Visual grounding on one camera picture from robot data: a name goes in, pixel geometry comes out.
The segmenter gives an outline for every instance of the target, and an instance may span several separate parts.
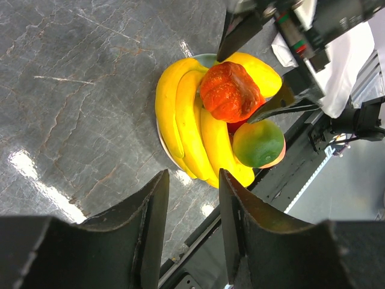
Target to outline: bowl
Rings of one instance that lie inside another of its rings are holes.
[[[195,58],[196,60],[199,61],[199,63],[207,68],[210,68],[214,65],[215,63],[215,60],[217,59],[217,55],[216,54],[212,54],[212,53],[206,53],[206,54],[199,54],[199,55],[196,55],[194,56],[193,58]],[[173,163],[175,163],[175,165],[180,168],[178,166],[178,164],[175,162],[175,160],[173,159],[173,157],[171,156],[170,152],[168,151],[167,147],[166,147],[166,144],[164,142],[164,139],[161,135],[161,132],[159,130],[159,125],[158,125],[158,120],[156,120],[156,130],[158,131],[158,135],[159,135],[159,139],[161,141],[161,144],[162,144],[162,147],[164,149],[164,151],[166,152],[166,154],[168,155],[168,157],[173,161]]]

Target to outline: robotic hand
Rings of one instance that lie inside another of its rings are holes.
[[[232,55],[271,18],[291,50],[298,67],[283,76],[281,90],[248,120],[249,123],[293,111],[319,108],[324,92],[309,66],[319,72],[329,63],[325,47],[385,7],[385,0],[312,0],[314,17],[307,23],[297,13],[304,0],[226,0],[219,62]]]

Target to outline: marble tabletop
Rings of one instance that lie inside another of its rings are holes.
[[[159,142],[155,87],[216,53],[221,0],[0,0],[0,214],[81,222],[170,171],[162,260],[218,205]],[[270,25],[243,50],[284,72]],[[276,118],[285,131],[297,116]]]

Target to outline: orange pumpkin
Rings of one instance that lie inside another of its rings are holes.
[[[207,71],[200,97],[214,118],[228,123],[248,119],[266,102],[243,66],[229,61]]]

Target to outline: green and orange fruit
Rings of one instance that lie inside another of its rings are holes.
[[[233,151],[245,166],[266,169],[278,164],[285,156],[285,137],[271,120],[245,123],[235,132]]]

